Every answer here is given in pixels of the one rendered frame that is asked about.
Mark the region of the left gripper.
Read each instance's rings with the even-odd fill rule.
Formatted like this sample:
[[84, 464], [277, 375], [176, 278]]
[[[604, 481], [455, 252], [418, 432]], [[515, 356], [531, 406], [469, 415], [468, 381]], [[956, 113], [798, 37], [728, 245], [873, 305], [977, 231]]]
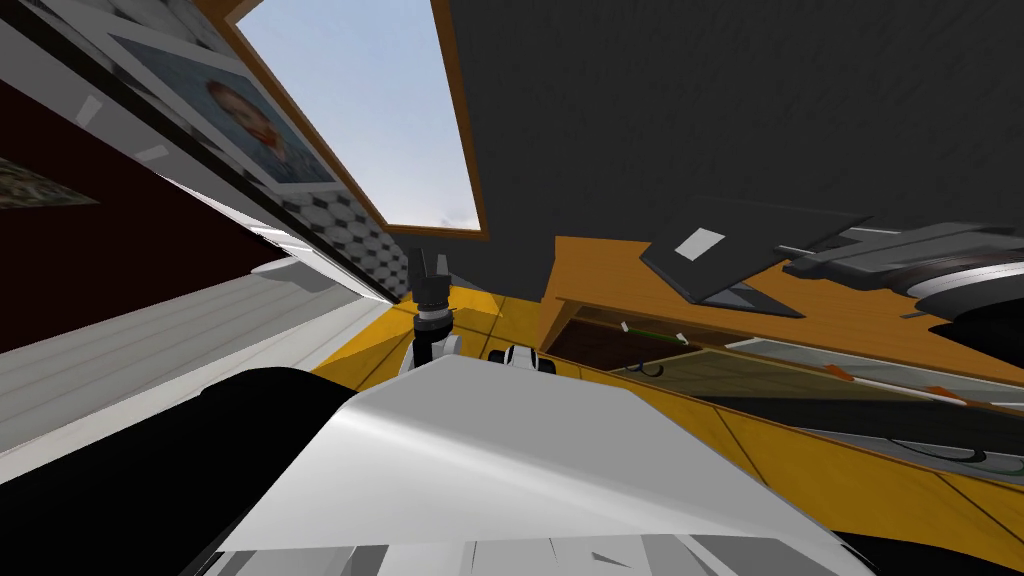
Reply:
[[447, 310], [452, 286], [447, 256], [437, 255], [435, 275], [427, 275], [426, 259], [422, 248], [409, 249], [407, 256], [412, 300], [417, 304], [417, 308]]

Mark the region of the wooden framed window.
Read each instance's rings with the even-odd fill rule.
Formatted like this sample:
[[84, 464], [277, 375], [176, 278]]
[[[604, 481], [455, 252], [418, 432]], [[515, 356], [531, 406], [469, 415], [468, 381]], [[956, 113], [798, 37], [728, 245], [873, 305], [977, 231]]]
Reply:
[[194, 0], [399, 235], [486, 240], [450, 0]]

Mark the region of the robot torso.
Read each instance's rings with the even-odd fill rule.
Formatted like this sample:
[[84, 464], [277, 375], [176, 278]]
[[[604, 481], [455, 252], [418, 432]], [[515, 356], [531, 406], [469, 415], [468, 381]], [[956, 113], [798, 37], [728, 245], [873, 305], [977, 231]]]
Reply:
[[218, 576], [874, 576], [643, 401], [446, 355], [346, 401], [216, 542]]

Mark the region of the small dark picture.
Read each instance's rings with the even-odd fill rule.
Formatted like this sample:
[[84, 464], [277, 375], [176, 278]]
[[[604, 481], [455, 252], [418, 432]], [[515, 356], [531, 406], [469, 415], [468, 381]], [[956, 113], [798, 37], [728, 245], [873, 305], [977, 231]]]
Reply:
[[0, 210], [93, 204], [97, 201], [0, 157]]

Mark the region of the portrait picture white frame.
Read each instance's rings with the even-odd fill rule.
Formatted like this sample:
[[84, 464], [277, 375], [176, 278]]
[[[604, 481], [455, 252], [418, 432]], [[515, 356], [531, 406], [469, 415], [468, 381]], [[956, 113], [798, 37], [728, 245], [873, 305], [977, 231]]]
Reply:
[[155, 93], [170, 96], [172, 108], [197, 120], [207, 138], [267, 188], [282, 193], [345, 189], [240, 63], [128, 25], [96, 30], [93, 38]]

